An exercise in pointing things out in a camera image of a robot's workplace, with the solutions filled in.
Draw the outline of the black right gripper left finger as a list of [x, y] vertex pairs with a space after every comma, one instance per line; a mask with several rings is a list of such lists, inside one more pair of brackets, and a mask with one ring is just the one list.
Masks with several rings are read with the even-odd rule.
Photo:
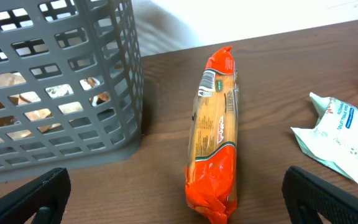
[[60, 223], [71, 192], [66, 168], [54, 168], [0, 198], [0, 223]]

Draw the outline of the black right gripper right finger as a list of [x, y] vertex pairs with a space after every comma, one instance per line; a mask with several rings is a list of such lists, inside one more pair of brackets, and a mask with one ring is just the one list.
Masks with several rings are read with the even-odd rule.
[[292, 223], [358, 223], [357, 197], [298, 166], [286, 171], [282, 193]]

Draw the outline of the pale green wipes packet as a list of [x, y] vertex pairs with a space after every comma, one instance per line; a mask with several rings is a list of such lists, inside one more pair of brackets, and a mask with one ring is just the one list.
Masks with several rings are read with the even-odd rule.
[[358, 109], [310, 93], [318, 113], [312, 129], [292, 128], [301, 151], [358, 184]]

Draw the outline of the orange spaghetti packet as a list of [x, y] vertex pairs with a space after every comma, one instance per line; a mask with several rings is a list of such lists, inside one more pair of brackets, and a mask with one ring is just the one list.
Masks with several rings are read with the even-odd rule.
[[193, 102], [185, 167], [190, 208], [211, 223], [227, 223], [237, 208], [239, 82], [231, 47], [208, 59]]

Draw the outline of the grey plastic lattice basket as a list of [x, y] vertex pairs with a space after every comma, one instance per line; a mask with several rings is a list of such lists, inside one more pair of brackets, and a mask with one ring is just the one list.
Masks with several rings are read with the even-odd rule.
[[143, 90], [130, 1], [0, 1], [0, 183], [130, 157]]

